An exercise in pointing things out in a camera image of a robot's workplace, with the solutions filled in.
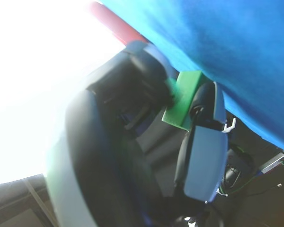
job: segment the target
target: blue fabric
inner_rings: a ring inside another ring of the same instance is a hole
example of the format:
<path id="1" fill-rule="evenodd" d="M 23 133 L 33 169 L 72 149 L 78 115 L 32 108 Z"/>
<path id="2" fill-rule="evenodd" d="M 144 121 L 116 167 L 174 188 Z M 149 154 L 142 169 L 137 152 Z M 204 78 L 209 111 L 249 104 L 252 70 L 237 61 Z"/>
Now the blue fabric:
<path id="1" fill-rule="evenodd" d="M 102 0 L 178 70 L 221 84 L 226 108 L 284 149 L 284 0 Z"/>

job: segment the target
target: blue cloth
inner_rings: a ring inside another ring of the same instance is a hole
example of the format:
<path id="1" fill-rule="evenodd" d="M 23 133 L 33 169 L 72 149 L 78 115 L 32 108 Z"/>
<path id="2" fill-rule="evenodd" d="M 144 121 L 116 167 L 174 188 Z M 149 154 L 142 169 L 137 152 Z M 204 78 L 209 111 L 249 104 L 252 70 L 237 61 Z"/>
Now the blue cloth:
<path id="1" fill-rule="evenodd" d="M 284 149 L 284 0 L 102 0 L 178 71 L 221 84 L 226 108 Z"/>

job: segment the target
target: robotic hand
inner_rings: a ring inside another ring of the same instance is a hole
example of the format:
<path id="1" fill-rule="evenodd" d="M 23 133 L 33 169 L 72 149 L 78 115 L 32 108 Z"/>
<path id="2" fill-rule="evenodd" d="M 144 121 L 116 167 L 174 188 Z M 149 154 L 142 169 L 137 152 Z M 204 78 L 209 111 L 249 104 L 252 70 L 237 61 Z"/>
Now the robotic hand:
<path id="1" fill-rule="evenodd" d="M 163 197 L 135 136 L 175 103 L 173 73 L 154 46 L 130 43 L 94 71 L 70 103 L 65 133 L 49 153 L 48 191 L 61 227 L 170 226 L 211 202 L 227 159 L 226 113 L 214 82 L 199 87 L 178 156 L 175 190 Z"/>

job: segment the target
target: green block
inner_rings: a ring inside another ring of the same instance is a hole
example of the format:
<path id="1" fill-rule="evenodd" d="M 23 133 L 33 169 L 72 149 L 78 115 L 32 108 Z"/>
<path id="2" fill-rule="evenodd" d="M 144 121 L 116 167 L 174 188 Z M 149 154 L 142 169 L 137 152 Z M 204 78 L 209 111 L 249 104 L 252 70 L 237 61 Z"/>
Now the green block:
<path id="1" fill-rule="evenodd" d="M 178 128 L 189 130 L 189 107 L 198 88 L 208 81 L 201 71 L 180 72 L 174 88 L 175 104 L 166 109 L 162 121 Z"/>

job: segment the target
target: white plastic clip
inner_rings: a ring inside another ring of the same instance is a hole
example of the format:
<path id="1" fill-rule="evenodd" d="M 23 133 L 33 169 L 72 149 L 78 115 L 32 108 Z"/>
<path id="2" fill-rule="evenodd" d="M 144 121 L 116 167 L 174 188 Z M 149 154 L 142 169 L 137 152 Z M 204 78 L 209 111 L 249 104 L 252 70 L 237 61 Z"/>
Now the white plastic clip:
<path id="1" fill-rule="evenodd" d="M 232 120 L 232 125 L 230 127 L 227 128 L 227 124 L 224 125 L 224 130 L 222 132 L 224 133 L 228 133 L 230 132 L 231 130 L 233 130 L 235 127 L 236 127 L 236 121 L 237 119 L 236 118 L 233 118 Z"/>

